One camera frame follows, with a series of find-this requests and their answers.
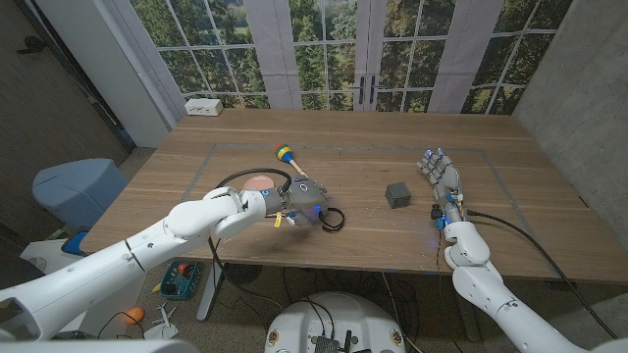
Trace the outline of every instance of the wall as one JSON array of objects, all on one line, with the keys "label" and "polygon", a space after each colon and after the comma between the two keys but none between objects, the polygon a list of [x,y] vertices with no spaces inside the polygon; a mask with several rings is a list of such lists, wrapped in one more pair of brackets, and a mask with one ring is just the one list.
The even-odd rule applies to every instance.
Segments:
[{"label": "wall", "polygon": [[574,0],[512,115],[628,248],[626,38],[628,1]]},{"label": "wall", "polygon": [[133,141],[158,147],[168,134],[131,64],[92,1],[37,1]]},{"label": "wall", "polygon": [[32,197],[39,171],[86,158],[120,164],[129,153],[50,49],[17,53],[37,32],[13,1],[0,1],[0,33],[0,230],[11,230],[0,238],[20,245],[62,225]]}]

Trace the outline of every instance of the door handle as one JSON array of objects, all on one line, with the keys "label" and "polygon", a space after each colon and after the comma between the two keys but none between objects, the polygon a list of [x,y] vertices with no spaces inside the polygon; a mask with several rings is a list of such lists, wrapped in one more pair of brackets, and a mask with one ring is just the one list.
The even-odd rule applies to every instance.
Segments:
[{"label": "door handle", "polygon": [[360,78],[360,86],[359,87],[351,87],[353,89],[360,88],[360,97],[358,98],[358,102],[362,104],[364,102],[364,76]]},{"label": "door handle", "polygon": [[380,89],[380,88],[386,88],[386,87],[382,86],[382,85],[375,85],[375,75],[373,75],[371,77],[371,99],[370,99],[370,104],[373,104],[373,99],[375,98],[375,88]]},{"label": "door handle", "polygon": [[34,35],[28,35],[24,38],[24,45],[26,49],[18,50],[18,54],[34,54],[41,53],[43,49],[46,47],[46,43],[43,40],[37,38]]}]

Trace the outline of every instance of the colorful toy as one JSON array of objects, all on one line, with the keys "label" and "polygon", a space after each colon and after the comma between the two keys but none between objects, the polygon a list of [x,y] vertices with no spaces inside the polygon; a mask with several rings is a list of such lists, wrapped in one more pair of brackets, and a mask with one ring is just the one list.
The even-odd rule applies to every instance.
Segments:
[{"label": "colorful toy", "polygon": [[275,155],[277,156],[277,158],[280,159],[280,161],[290,163],[297,172],[299,172],[302,176],[307,177],[307,174],[292,158],[292,150],[290,150],[290,146],[286,145],[285,143],[278,143],[275,146]]}]

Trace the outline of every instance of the gray wall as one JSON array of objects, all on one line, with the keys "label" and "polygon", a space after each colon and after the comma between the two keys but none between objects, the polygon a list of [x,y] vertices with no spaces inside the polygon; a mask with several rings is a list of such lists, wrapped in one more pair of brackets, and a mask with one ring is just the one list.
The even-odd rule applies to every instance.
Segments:
[{"label": "gray wall", "polygon": [[574,0],[512,115],[628,248],[628,1]]},{"label": "gray wall", "polygon": [[158,147],[168,135],[141,80],[93,1],[37,1],[78,63],[138,147]]}]

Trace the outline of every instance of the wooden table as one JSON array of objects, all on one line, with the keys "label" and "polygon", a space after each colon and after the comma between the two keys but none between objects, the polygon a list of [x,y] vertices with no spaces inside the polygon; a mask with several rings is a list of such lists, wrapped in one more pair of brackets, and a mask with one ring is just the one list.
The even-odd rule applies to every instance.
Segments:
[{"label": "wooden table", "polygon": [[[329,234],[320,225],[275,228],[269,220],[220,242],[225,262],[449,274],[446,242],[430,219],[432,186],[415,166],[427,148],[441,146],[460,170],[468,209],[532,232],[568,277],[628,282],[628,251],[506,116],[226,109],[220,117],[185,117],[81,247],[97,251],[136,234],[234,172],[271,167],[295,174],[275,157],[278,142],[289,144],[299,166],[325,184],[346,225]],[[230,185],[241,189],[245,180]],[[384,194],[398,181],[412,198],[410,206],[392,210]],[[553,277],[517,232],[474,221],[503,276]],[[185,256],[211,259],[208,246]]]}]

